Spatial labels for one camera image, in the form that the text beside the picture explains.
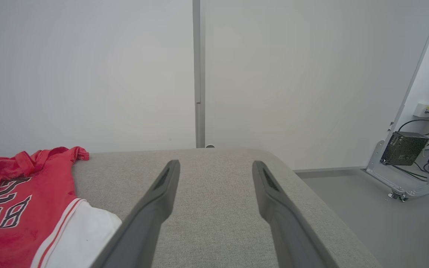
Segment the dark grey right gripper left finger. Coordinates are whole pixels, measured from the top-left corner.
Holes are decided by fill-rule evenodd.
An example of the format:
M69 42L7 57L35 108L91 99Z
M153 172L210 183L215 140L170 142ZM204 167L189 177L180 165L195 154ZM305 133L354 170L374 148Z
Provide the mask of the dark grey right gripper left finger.
M170 160L124 219L92 268L150 268L162 224L172 214L180 177L179 160Z

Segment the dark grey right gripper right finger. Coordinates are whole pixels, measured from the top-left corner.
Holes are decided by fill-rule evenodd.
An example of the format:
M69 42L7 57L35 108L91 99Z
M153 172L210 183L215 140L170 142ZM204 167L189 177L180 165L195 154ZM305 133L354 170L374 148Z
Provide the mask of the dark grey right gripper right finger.
M280 268L338 268L327 247L263 161L252 164L259 213L270 226Z

